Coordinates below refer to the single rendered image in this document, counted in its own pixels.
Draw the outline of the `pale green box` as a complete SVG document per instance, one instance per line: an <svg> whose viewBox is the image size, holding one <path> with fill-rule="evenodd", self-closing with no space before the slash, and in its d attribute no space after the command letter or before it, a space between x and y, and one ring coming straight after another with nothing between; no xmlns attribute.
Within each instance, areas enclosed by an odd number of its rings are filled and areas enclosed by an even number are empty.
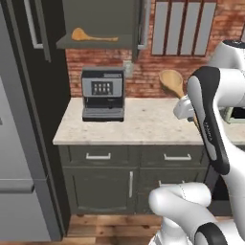
<svg viewBox="0 0 245 245"><path fill-rule="evenodd" d="M245 107L226 107L224 121L227 123L245 123Z"/></svg>

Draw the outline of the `dark green open wall cabinet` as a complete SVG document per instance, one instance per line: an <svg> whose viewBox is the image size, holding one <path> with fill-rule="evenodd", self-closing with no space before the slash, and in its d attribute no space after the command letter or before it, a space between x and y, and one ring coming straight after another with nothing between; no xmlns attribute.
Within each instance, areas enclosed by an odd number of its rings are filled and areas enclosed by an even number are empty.
<svg viewBox="0 0 245 245"><path fill-rule="evenodd" d="M138 46L140 0L62 0L66 34L59 49L126 49ZM72 32L82 28L94 37L117 37L117 42L74 41Z"/></svg>

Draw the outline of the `black and silver coffee machine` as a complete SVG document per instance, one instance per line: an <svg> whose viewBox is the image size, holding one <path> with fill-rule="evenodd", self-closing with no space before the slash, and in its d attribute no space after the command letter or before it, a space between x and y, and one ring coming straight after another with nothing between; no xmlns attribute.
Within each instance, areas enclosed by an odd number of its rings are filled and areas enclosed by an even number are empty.
<svg viewBox="0 0 245 245"><path fill-rule="evenodd" d="M122 122L125 78L123 67L83 67L82 119L85 122Z"/></svg>

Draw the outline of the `grey wall outlet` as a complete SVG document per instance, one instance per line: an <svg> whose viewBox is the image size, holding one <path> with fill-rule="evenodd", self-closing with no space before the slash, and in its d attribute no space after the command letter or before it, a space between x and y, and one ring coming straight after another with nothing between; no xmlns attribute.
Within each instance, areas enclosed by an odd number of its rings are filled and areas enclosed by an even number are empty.
<svg viewBox="0 0 245 245"><path fill-rule="evenodd" d="M133 77L133 71L134 71L134 64L132 63L131 60L125 60L123 62L123 67L125 71L125 76L127 78L132 78Z"/></svg>

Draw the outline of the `dark green drawer front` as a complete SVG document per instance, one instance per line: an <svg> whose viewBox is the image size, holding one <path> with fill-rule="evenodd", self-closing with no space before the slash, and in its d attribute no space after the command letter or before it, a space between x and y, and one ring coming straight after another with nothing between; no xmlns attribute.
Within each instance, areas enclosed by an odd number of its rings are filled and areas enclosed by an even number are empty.
<svg viewBox="0 0 245 245"><path fill-rule="evenodd" d="M111 153L110 160L86 160L86 153L90 155L107 155ZM74 166L116 166L129 164L128 147L112 145L75 145L69 147L70 161Z"/></svg>
<svg viewBox="0 0 245 245"><path fill-rule="evenodd" d="M167 156L187 156L191 161L165 161ZM200 166L203 147L201 145L146 145L141 153L142 167L198 167Z"/></svg>

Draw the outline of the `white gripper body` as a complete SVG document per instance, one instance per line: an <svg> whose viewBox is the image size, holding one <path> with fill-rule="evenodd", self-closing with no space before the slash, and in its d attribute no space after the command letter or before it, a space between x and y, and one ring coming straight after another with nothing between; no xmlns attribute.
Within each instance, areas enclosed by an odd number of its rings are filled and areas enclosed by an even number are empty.
<svg viewBox="0 0 245 245"><path fill-rule="evenodd" d="M173 114L178 120L187 119L192 121L194 118L194 110L188 97L182 97L176 103Z"/></svg>

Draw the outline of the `grey and black fridge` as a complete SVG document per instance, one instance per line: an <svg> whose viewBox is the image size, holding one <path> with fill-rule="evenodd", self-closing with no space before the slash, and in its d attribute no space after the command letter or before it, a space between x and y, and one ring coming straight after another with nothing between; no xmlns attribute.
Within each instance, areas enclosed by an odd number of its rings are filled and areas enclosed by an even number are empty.
<svg viewBox="0 0 245 245"><path fill-rule="evenodd" d="M24 0L0 0L0 241L59 241L70 208L53 143L70 101L62 0L41 0L51 62L33 47ZM38 43L35 1L30 0Z"/></svg>

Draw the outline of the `window with red frame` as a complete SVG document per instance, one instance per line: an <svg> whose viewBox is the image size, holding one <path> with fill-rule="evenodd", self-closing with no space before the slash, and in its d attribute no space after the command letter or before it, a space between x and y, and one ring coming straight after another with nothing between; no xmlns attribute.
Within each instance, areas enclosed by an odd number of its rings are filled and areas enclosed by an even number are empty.
<svg viewBox="0 0 245 245"><path fill-rule="evenodd" d="M217 0L156 0L151 53L204 56Z"/></svg>

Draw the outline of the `large wooden spoon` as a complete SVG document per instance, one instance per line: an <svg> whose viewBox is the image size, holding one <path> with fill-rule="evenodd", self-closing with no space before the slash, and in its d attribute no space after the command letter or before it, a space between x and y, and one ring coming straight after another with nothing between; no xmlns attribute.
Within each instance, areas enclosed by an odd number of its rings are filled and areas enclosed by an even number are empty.
<svg viewBox="0 0 245 245"><path fill-rule="evenodd" d="M178 99L182 97L188 97L183 90L183 78L180 73L175 70L163 70L159 73L159 79L166 89L173 92ZM197 118L194 112L194 118L191 122L194 122L196 127L199 127Z"/></svg>

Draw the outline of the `dark green base cabinet door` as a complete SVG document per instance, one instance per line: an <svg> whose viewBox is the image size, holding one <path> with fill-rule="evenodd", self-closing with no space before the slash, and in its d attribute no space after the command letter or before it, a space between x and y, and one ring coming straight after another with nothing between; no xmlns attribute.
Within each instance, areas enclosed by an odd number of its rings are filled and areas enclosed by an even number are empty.
<svg viewBox="0 0 245 245"><path fill-rule="evenodd" d="M203 182L206 176L204 168L144 168L140 170L138 199L136 213L152 213L148 205L148 195L159 187L158 181L162 182Z"/></svg>
<svg viewBox="0 0 245 245"><path fill-rule="evenodd" d="M131 198L129 198L129 171L133 171ZM63 173L72 214L135 211L136 168L65 167Z"/></svg>

